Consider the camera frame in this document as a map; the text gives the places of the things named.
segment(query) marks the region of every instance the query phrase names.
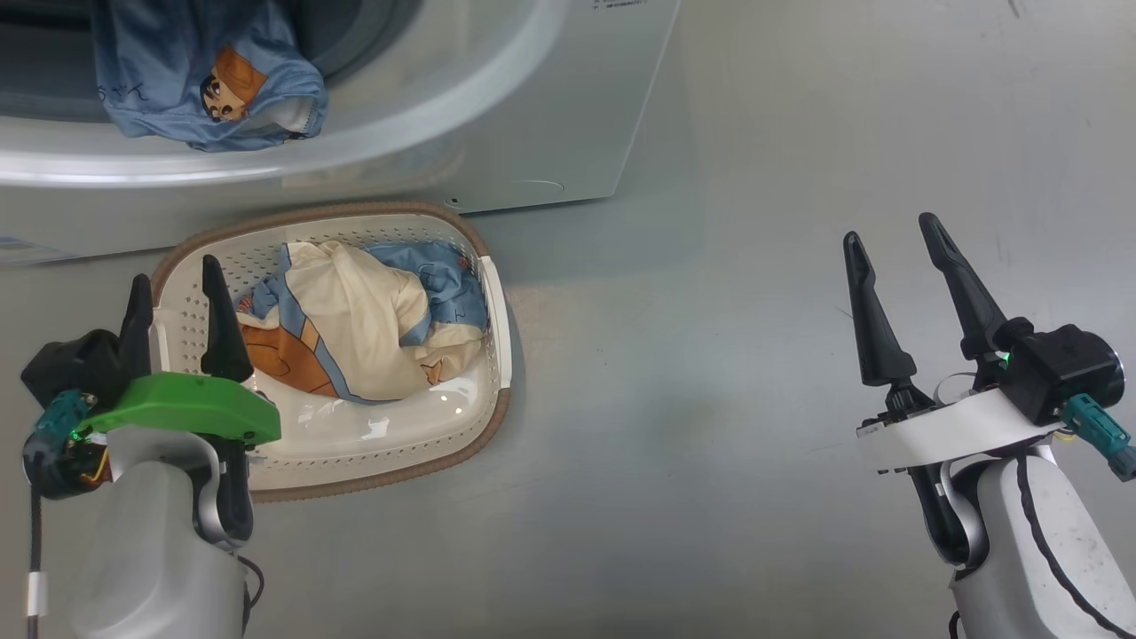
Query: brown basket rim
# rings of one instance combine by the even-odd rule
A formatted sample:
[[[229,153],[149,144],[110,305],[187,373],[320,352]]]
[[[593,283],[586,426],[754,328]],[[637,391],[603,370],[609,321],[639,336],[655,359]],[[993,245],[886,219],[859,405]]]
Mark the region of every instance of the brown basket rim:
[[[468,222],[431,202],[352,202],[307,207],[293,211],[257,217],[228,226],[222,226],[219,229],[212,229],[203,233],[198,233],[181,244],[177,244],[170,254],[161,260],[161,264],[158,265],[158,268],[153,273],[153,277],[151,277],[151,290],[156,305],[154,308],[157,308],[157,304],[161,299],[162,290],[166,287],[166,282],[169,280],[169,275],[174,272],[174,268],[176,268],[177,265],[181,264],[191,252],[211,243],[277,226],[318,222],[320,219],[407,214],[424,215],[442,219],[457,229],[467,240],[469,240],[469,243],[474,247],[474,252],[477,254],[477,257],[485,257],[490,255],[488,247],[485,246],[485,241],[482,240],[482,236]],[[504,335],[504,338],[510,339],[509,335]],[[493,439],[498,429],[501,428],[501,422],[504,421],[506,413],[509,409],[509,399],[511,395],[511,389],[500,389],[498,391],[496,405],[493,408],[493,415],[490,417],[490,422],[485,425],[485,429],[461,450],[451,453],[445,457],[438,457],[437,459],[431,459],[429,462],[423,462],[420,464],[415,464],[396,471],[389,471],[377,475],[368,475],[352,480],[298,488],[253,490],[252,499],[259,504],[270,504],[275,501],[296,501],[301,499],[316,499],[319,497],[348,495],[350,492],[369,490],[371,488],[379,488],[420,478],[423,475],[428,475],[431,473],[436,473],[451,466],[456,466],[481,451],[485,448],[488,441]]]

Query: gray floor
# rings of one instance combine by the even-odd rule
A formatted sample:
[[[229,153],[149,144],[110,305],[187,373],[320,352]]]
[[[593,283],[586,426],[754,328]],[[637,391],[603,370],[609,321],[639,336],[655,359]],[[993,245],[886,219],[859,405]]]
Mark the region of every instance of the gray floor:
[[[250,639],[945,637],[949,570],[853,428],[838,243],[860,231],[924,388],[966,370],[916,216],[1010,314],[1136,352],[1136,17],[1061,0],[688,1],[619,193],[475,218],[516,324],[515,404],[443,473],[257,511]],[[0,399],[43,341],[115,326],[157,255],[0,272]],[[1114,415],[1136,424],[1136,400]],[[1056,455],[1136,582],[1136,487]],[[24,487],[0,465],[5,636]],[[102,496],[47,507],[55,608]],[[69,637],[62,615],[47,637]]]

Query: laundry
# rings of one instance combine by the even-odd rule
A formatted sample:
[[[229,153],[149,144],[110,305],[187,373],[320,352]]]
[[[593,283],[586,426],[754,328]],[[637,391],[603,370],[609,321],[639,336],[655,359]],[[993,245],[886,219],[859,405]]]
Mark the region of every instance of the laundry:
[[[373,404],[460,375],[488,312],[453,247],[281,247],[281,272],[237,300],[252,365],[304,392]]]
[[[324,78],[278,0],[91,0],[99,97],[128,138],[251,151],[319,134]]]

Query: white appliance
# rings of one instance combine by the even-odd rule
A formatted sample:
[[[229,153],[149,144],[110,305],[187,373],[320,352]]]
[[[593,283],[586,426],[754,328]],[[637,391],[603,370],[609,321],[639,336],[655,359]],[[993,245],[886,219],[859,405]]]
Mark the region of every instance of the white appliance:
[[[331,91],[323,134],[203,153],[107,122],[86,0],[0,0],[0,263],[166,247],[311,202],[610,196],[679,1],[295,0]]]

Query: white wire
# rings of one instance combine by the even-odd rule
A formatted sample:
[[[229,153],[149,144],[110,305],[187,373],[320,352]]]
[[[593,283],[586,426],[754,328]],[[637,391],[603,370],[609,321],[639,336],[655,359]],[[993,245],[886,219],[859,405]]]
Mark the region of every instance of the white wire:
[[[942,399],[938,398],[938,389],[943,387],[943,383],[945,383],[946,380],[950,380],[951,377],[974,377],[974,376],[976,376],[976,373],[962,372],[962,373],[952,373],[952,374],[943,377],[942,380],[939,380],[939,382],[937,384],[935,384],[935,391],[930,393],[930,398],[933,400],[935,400],[935,406],[939,406],[939,407],[947,406],[947,404],[945,404]],[[971,391],[971,390],[968,389],[967,390],[967,397],[970,397],[970,395],[972,392],[974,391]]]

